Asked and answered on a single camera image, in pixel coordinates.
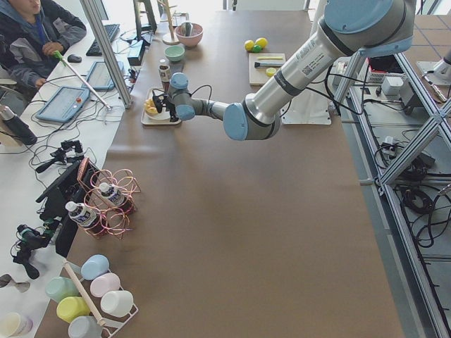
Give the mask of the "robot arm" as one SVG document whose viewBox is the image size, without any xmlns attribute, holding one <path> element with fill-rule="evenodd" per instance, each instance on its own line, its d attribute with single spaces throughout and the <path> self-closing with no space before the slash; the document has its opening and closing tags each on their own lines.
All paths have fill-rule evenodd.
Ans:
<svg viewBox="0 0 451 338">
<path fill-rule="evenodd" d="M 181 120 L 205 115 L 222 120 L 231 139 L 268 139 L 280 127 L 280 109 L 338 58 L 354 53 L 379 57 L 408 50 L 415 9 L 415 1 L 327 1 L 315 33 L 243 102 L 194 99 L 183 73 L 172 76 L 169 99 Z"/>
</svg>

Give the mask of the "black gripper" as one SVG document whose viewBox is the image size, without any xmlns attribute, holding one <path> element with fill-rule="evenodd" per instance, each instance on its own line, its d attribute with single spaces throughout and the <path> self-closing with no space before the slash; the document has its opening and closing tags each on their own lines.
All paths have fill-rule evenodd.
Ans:
<svg viewBox="0 0 451 338">
<path fill-rule="evenodd" d="M 169 111 L 169 113 L 170 113 L 170 121 L 171 121 L 172 123 L 177 122 L 177 121 L 178 121 L 178 117 L 177 117 L 176 112 L 175 112 L 175 106 L 174 106 L 174 104 L 171 103 L 170 101 L 167 101 L 167 102 L 166 102 L 166 109 L 167 109 L 167 110 Z"/>
</svg>

